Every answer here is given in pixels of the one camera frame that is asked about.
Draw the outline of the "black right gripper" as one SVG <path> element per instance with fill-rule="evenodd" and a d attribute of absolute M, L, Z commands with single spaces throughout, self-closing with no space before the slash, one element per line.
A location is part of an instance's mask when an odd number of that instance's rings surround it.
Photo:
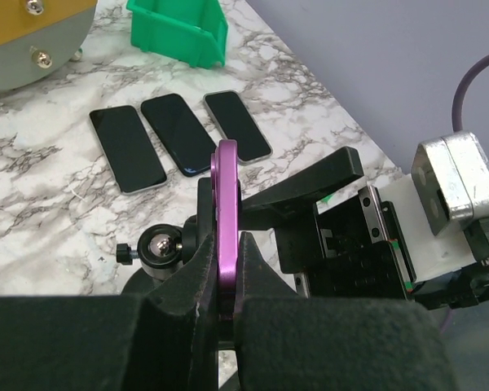
<path fill-rule="evenodd" d="M 313 207 L 363 176 L 359 152 L 341 147 L 242 200 L 240 229 L 283 223 L 280 267 L 304 297 L 395 298 L 430 310 L 489 301 L 489 217 L 434 235 L 411 183 L 364 187 L 324 213 Z"/>

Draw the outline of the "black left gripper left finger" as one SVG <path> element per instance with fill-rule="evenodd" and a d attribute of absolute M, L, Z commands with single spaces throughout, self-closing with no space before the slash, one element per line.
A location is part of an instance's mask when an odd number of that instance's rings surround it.
<path fill-rule="evenodd" d="M 146 294 L 0 297 L 0 390 L 215 390 L 214 239 Z"/>

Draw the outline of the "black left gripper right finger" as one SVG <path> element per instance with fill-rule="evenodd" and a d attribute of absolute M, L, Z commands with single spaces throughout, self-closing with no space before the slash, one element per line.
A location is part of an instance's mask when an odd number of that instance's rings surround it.
<path fill-rule="evenodd" d="M 243 390 L 456 390 L 428 311 L 403 300 L 303 298 L 240 238 L 234 338 Z"/>

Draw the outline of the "purple phone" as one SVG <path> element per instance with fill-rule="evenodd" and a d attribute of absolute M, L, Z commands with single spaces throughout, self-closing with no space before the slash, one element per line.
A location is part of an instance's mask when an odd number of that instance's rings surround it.
<path fill-rule="evenodd" d="M 240 185 L 237 174 L 237 142 L 219 142 L 211 156 L 215 244 L 218 260 L 218 306 L 222 320 L 233 317 L 239 252 Z"/>

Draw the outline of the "small black phone stand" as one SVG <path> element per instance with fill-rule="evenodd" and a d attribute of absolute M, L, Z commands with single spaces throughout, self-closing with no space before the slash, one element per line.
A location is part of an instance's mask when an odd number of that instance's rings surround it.
<path fill-rule="evenodd" d="M 239 218 L 242 210 L 241 203 L 240 185 Z M 118 264 L 130 266 L 135 260 L 139 260 L 141 264 L 140 269 L 129 278 L 121 294 L 147 294 L 162 285 L 194 257 L 208 234 L 214 236 L 218 286 L 212 185 L 211 179 L 205 178 L 198 182 L 197 213 L 189 217 L 183 226 L 156 224 L 141 234 L 135 247 L 127 243 L 117 245 Z"/>

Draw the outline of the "silver phone with dark screen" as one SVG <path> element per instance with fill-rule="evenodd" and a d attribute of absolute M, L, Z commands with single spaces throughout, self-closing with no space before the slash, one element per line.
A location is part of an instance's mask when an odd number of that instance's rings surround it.
<path fill-rule="evenodd" d="M 89 117 L 121 193 L 166 183 L 166 171 L 134 107 L 98 109 Z"/>

